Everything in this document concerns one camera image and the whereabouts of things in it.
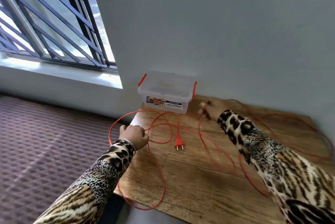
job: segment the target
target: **box label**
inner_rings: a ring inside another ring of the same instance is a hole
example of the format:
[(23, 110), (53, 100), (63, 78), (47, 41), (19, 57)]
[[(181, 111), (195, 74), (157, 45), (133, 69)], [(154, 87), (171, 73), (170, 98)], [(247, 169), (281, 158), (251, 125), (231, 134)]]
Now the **box label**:
[(152, 103), (154, 105), (183, 110), (183, 106), (180, 102), (168, 101), (165, 99), (153, 98), (150, 96), (147, 97), (147, 103)]

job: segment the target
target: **wooden tabletop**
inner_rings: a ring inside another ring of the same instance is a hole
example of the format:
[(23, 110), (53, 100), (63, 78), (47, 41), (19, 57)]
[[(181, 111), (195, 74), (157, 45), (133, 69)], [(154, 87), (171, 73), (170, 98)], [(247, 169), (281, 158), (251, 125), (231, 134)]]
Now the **wooden tabletop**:
[[(197, 131), (199, 122), (197, 112), (202, 99), (203, 97), (197, 96), (190, 102), (187, 114), (178, 115), (181, 126)], [(233, 101), (228, 101), (227, 104), (228, 108), (234, 112), (252, 119), (240, 104)], [(248, 107), (257, 117), (276, 112), (265, 108)], [(140, 110), (164, 112), (147, 108), (144, 104)], [(165, 116), (169, 123), (177, 123), (177, 118), (173, 114)], [(310, 117), (297, 116), (313, 125)], [(137, 113), (132, 124), (149, 128), (156, 117), (157, 113), (154, 112), (140, 112)], [(298, 119), (268, 116), (263, 121), (282, 139), (285, 145), (291, 145), (308, 153), (328, 155), (322, 136), (313, 132)], [(164, 120), (159, 119), (156, 123), (164, 123)], [(256, 124), (258, 128), (271, 135), (264, 126), (257, 122)], [(185, 147), (184, 150), (177, 151), (174, 148), (176, 129), (173, 128), (174, 137), (170, 143), (149, 143), (164, 175), (166, 186), (164, 199), (156, 209), (190, 223), (284, 223), (272, 199), (260, 194), (245, 178), (239, 165), (239, 153), (221, 128), (215, 122), (204, 121), (201, 123), (201, 131), (229, 154), (236, 165), (236, 171), (228, 158), (206, 140), (212, 156), (220, 162), (224, 170), (213, 166), (199, 136), (195, 133), (180, 130), (179, 134)], [(160, 125), (153, 128), (150, 131), (150, 139), (161, 142), (169, 140), (168, 126)], [(331, 161), (302, 155), (317, 163), (325, 171), (335, 174), (335, 167)], [(252, 177), (254, 184), (266, 192), (261, 179), (245, 161), (243, 161), (243, 167)], [(119, 184), (127, 198), (146, 206), (153, 206), (158, 202), (162, 195), (163, 185), (147, 147), (136, 153)]]

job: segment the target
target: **plastic storage box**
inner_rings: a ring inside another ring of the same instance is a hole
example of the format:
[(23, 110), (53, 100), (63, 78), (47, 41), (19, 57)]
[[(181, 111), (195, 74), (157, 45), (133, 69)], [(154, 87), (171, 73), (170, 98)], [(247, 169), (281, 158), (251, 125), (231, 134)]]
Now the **plastic storage box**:
[(185, 114), (196, 85), (192, 76), (150, 72), (138, 83), (138, 93), (147, 107)]

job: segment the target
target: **red cable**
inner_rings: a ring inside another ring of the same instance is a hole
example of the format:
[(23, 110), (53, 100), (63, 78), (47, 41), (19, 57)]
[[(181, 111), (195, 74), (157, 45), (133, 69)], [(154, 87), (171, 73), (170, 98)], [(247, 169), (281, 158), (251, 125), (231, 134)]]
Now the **red cable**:
[[(250, 115), (254, 118), (254, 120), (257, 120), (257, 121), (260, 122), (262, 125), (264, 125), (264, 126), (265, 126), (265, 127), (266, 127), (266, 128), (273, 134), (273, 136), (274, 136), (275, 138), (277, 138), (279, 141), (282, 141), (282, 140), (281, 140), (281, 139), (274, 133), (274, 131), (273, 131), (272, 129), (270, 129), (266, 124), (264, 124), (264, 123), (262, 122), (262, 119), (263, 119), (264, 117), (269, 116), (269, 115), (276, 115), (276, 116), (291, 116), (291, 117), (294, 117), (294, 118), (296, 118), (296, 119), (302, 121), (303, 123), (305, 123), (306, 125), (308, 125), (310, 128), (312, 128), (314, 131), (321, 133), (321, 132), (318, 131), (316, 128), (314, 128), (313, 126), (309, 125), (309, 124), (306, 123), (304, 120), (302, 120), (301, 118), (299, 118), (299, 117), (297, 117), (297, 116), (295, 116), (295, 115), (291, 115), (291, 114), (282, 114), (282, 113), (271, 113), (271, 114), (264, 115), (264, 116), (261, 117), (261, 118), (257, 118), (257, 117), (253, 114), (253, 112), (251, 112), (250, 109), (249, 109), (245, 104), (239, 102), (238, 100), (233, 100), (233, 99), (229, 99), (228, 101), (236, 101), (236, 102), (238, 102), (239, 104), (241, 104), (241, 106), (243, 106), (243, 107), (250, 113)], [(116, 120), (116, 122), (111, 126), (111, 128), (110, 128), (110, 130), (109, 130), (108, 140), (109, 140), (110, 145), (112, 145), (112, 142), (111, 142), (111, 130), (113, 129), (113, 127), (115, 126), (115, 124), (118, 123), (118, 122), (119, 122), (121, 119), (123, 119), (124, 117), (126, 117), (126, 116), (128, 116), (128, 115), (131, 115), (131, 114), (139, 113), (139, 112), (155, 112), (155, 113), (159, 114), (159, 115), (152, 121), (152, 123), (150, 124), (150, 127), (149, 127), (148, 129), (146, 129), (146, 130), (148, 131), (148, 134), (149, 134), (149, 132), (150, 132), (150, 129), (152, 129), (152, 128), (156, 127), (156, 126), (159, 126), (159, 125), (168, 125), (168, 126), (169, 126), (169, 129), (170, 129), (170, 139), (169, 139), (168, 141), (165, 141), (165, 142), (159, 142), (159, 141), (149, 140), (150, 142), (153, 142), (153, 143), (156, 143), (156, 144), (167, 144), (167, 143), (171, 142), (171, 140), (172, 140), (172, 138), (173, 138), (173, 133), (172, 133), (172, 130), (171, 130), (171, 126), (175, 126), (175, 127), (177, 128), (177, 135), (179, 135), (179, 130), (180, 130), (180, 129), (181, 129), (181, 130), (184, 130), (184, 131), (186, 131), (186, 132), (189, 132), (189, 133), (195, 133), (195, 134), (198, 134), (199, 137), (200, 137), (200, 140), (202, 141), (202, 143), (203, 143), (203, 145), (204, 145), (204, 147), (205, 147), (205, 150), (206, 150), (206, 152), (207, 152), (209, 158), (210, 158), (211, 161), (212, 161), (212, 163), (213, 163), (213, 164), (216, 164), (217, 166), (219, 166), (219, 167), (221, 168), (221, 170), (224, 170), (224, 168), (223, 168), (217, 161), (215, 161), (215, 160), (213, 159), (213, 157), (212, 157), (212, 155), (210, 154), (210, 151), (208, 150), (207, 145), (206, 145), (206, 143), (205, 143), (205, 141), (204, 141), (203, 139), (206, 138), (206, 139), (208, 139), (209, 141), (211, 141), (212, 144), (215, 146), (215, 148), (216, 148), (219, 152), (223, 153), (223, 154), (229, 159), (229, 161), (230, 161), (230, 162), (232, 163), (232, 165), (233, 165), (233, 169), (234, 169), (234, 171), (236, 171), (236, 166), (235, 166), (235, 163), (234, 163), (234, 161), (232, 160), (232, 158), (231, 158), (225, 151), (223, 151), (222, 149), (220, 149), (220, 147), (219, 147), (215, 142), (213, 142), (213, 141), (211, 140), (210, 137), (208, 137), (208, 136), (204, 136), (204, 135), (201, 134), (200, 127), (201, 127), (201, 121), (202, 121), (202, 118), (199, 119), (198, 131), (196, 132), (196, 131), (193, 131), (193, 130), (186, 129), (186, 128), (184, 128), (184, 126), (180, 126), (180, 125), (179, 125), (179, 116), (178, 116), (176, 113), (174, 113), (174, 112), (164, 112), (164, 113), (160, 113), (160, 112), (153, 111), (153, 110), (140, 110), (140, 111), (131, 112), (131, 113), (129, 113), (129, 114), (126, 114), (126, 115), (122, 116), (121, 118), (119, 118), (118, 120)], [(168, 113), (174, 114), (174, 115), (177, 117), (177, 124), (176, 124), (176, 125), (172, 125), (172, 124), (170, 124), (170, 123), (168, 122), (168, 120), (167, 120), (166, 117), (164, 116), (165, 114), (168, 114)], [(163, 117), (163, 118), (165, 119), (165, 122), (166, 122), (166, 123), (153, 125), (153, 124), (156, 122), (156, 120), (159, 119), (160, 117)], [(315, 155), (315, 154), (305, 153), (305, 152), (303, 152), (303, 151), (301, 151), (301, 150), (299, 150), (299, 149), (296, 149), (295, 147), (292, 147), (292, 146), (291, 146), (291, 148), (293, 148), (294, 150), (296, 150), (296, 151), (298, 151), (298, 152), (300, 152), (300, 153), (304, 153), (304, 154), (307, 154), (307, 155), (310, 155), (310, 156), (313, 156), (313, 157), (316, 157), (316, 158), (320, 158), (320, 159), (330, 159), (330, 158), (332, 157), (332, 155), (333, 155), (333, 144), (332, 144), (332, 142), (329, 140), (328, 137), (326, 137), (323, 133), (321, 133), (321, 134), (322, 134), (322, 135), (329, 141), (330, 146), (331, 146), (331, 149), (332, 149), (332, 151), (331, 151), (331, 153), (329, 154), (328, 157), (318, 156), (318, 155)], [(130, 200), (130, 199), (128, 199), (128, 198), (126, 198), (126, 197), (124, 196), (123, 192), (122, 192), (121, 189), (120, 189), (120, 185), (119, 185), (119, 183), (118, 183), (118, 189), (119, 189), (119, 191), (120, 191), (121, 196), (124, 198), (124, 200), (125, 200), (128, 204), (130, 204), (132, 207), (134, 207), (134, 208), (136, 208), (136, 209), (140, 209), (140, 210), (151, 210), (151, 209), (156, 208), (156, 207), (162, 202), (162, 200), (163, 200), (163, 198), (164, 198), (164, 194), (165, 194), (165, 180), (164, 180), (164, 176), (163, 176), (163, 173), (162, 173), (162, 171), (161, 171), (161, 168), (160, 168), (160, 166), (159, 166), (159, 164), (158, 164), (157, 158), (156, 158), (156, 157), (154, 156), (154, 154), (151, 152), (151, 149), (150, 149), (149, 144), (148, 144), (148, 150), (149, 150), (150, 155), (153, 157), (153, 160), (154, 160), (155, 165), (156, 165), (156, 167), (157, 167), (157, 169), (158, 169), (159, 175), (160, 175), (160, 177), (161, 177), (161, 179), (162, 179), (162, 181), (163, 181), (163, 193), (162, 193), (162, 196), (161, 196), (160, 200), (158, 201), (158, 203), (155, 204), (155, 205), (152, 206), (152, 207), (149, 207), (149, 208), (140, 208), (140, 207), (136, 207), (136, 206), (134, 205), (134, 203), (133, 203), (132, 200)], [(241, 158), (241, 155), (240, 155), (240, 156), (239, 156), (239, 163), (240, 163), (240, 167), (241, 167), (241, 169), (242, 169), (242, 171), (243, 171), (243, 173), (244, 173), (244, 175), (245, 175), (245, 178), (246, 178), (247, 180), (249, 180), (249, 182), (251, 183), (251, 185), (252, 185), (252, 186), (253, 186), (259, 193), (261, 193), (261, 194), (264, 195), (264, 196), (267, 196), (267, 195), (268, 195), (267, 193), (262, 192), (262, 191), (261, 191), (260, 189), (258, 189), (258, 188), (256, 187), (256, 185), (252, 182), (252, 179), (251, 179), (251, 177), (248, 175), (248, 173), (245, 171), (245, 169), (244, 169), (244, 167), (243, 167), (243, 165), (242, 165), (241, 160), (242, 160), (242, 158)]]

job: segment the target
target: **hand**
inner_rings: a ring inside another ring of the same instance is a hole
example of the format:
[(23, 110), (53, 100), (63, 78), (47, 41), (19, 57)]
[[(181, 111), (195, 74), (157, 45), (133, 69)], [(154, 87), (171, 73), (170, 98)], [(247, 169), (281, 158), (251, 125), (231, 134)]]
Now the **hand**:
[(139, 125), (129, 125), (120, 127), (120, 139), (127, 139), (133, 143), (135, 150), (140, 150), (149, 142), (149, 136), (145, 134), (145, 130)]
[(209, 98), (207, 101), (201, 102), (200, 107), (199, 114), (207, 120), (212, 119), (214, 121), (217, 121), (222, 112), (228, 109), (223, 100), (214, 98)]

